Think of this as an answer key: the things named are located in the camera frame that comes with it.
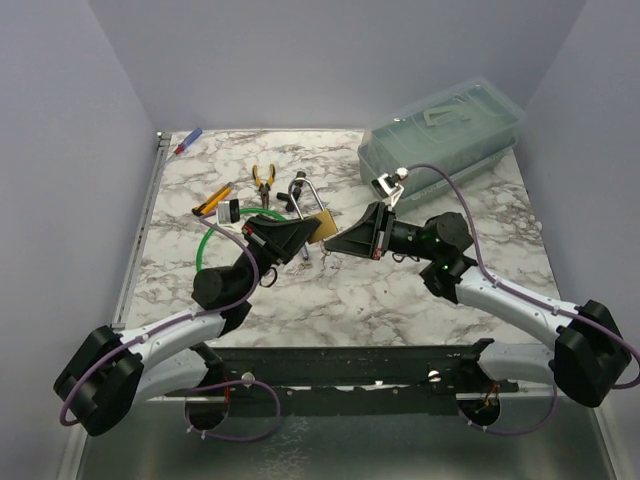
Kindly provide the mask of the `brass padlock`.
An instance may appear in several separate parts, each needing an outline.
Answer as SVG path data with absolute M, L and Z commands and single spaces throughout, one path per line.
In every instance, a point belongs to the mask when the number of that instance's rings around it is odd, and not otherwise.
M 303 179 L 303 181 L 304 181 L 304 184 L 306 184 L 309 187 L 312 193 L 312 196 L 315 199 L 316 204 L 319 208 L 319 211 L 309 217 L 304 217 L 298 205 L 298 201 L 294 202 L 294 206 L 295 206 L 294 211 L 297 213 L 298 217 L 302 220 L 313 219 L 318 222 L 316 230 L 311 234 L 311 236 L 308 239 L 309 244 L 315 244 L 315 243 L 324 241 L 327 238 L 335 235 L 338 232 L 338 228 L 336 226 L 335 220 L 331 212 L 325 207 L 314 184 L 306 177 Z

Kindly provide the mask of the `silver padlock keys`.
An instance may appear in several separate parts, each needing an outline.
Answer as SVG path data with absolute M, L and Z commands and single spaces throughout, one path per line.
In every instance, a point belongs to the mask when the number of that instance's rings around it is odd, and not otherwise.
M 322 253 L 322 260 L 324 262 L 335 259 L 335 255 L 329 250 L 327 250 L 324 246 L 321 247 L 321 253 Z

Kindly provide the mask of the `green cable lock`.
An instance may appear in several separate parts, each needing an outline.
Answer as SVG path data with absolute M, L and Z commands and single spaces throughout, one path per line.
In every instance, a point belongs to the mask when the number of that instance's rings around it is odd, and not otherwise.
M 274 212 L 274 211 L 271 211 L 271 210 L 267 210 L 267 209 L 263 209 L 263 208 L 251 207 L 251 208 L 242 208 L 242 209 L 240 209 L 240 215 L 241 216 L 249 215 L 249 214 L 265 215 L 267 217 L 270 217 L 270 218 L 278 220 L 278 221 L 287 220 L 287 218 L 285 218 L 280 213 Z M 204 234 L 202 240 L 200 241 L 200 244 L 198 246 L 197 253 L 196 253 L 196 260 L 195 260 L 195 265 L 196 265 L 196 271 L 197 272 L 199 272 L 199 271 L 201 271 L 203 269 L 203 256 L 204 256 L 205 248 L 206 248 L 206 245 L 207 245 L 208 241 L 210 240 L 210 238 L 212 237 L 213 234 L 214 234 L 214 230 L 213 229 L 209 229 Z

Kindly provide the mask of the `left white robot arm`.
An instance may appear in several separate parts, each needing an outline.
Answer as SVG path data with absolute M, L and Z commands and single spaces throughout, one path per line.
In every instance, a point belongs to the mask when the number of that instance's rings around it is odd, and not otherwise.
M 193 279 L 193 306 L 147 326 L 91 331 L 54 381 L 62 401 L 59 422 L 81 425 L 98 436 L 117 425 L 136 400 L 143 377 L 172 357 L 236 329 L 251 309 L 250 297 L 267 272 L 284 265 L 310 241 L 320 222 L 313 217 L 277 221 L 249 218 L 235 243 L 231 265 L 203 268 Z

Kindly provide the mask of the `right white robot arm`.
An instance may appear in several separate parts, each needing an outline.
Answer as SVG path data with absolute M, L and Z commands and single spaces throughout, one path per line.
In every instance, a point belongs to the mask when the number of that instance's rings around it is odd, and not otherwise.
M 609 310 L 593 300 L 576 305 L 499 279 L 466 256 L 472 244 L 459 213 L 446 212 L 419 226 L 373 202 L 324 246 L 372 260 L 388 252 L 425 260 L 420 276 L 432 295 L 479 309 L 535 338 L 533 344 L 490 341 L 460 367 L 467 389 L 480 392 L 495 380 L 525 380 L 555 385 L 585 407 L 600 406 L 631 361 Z

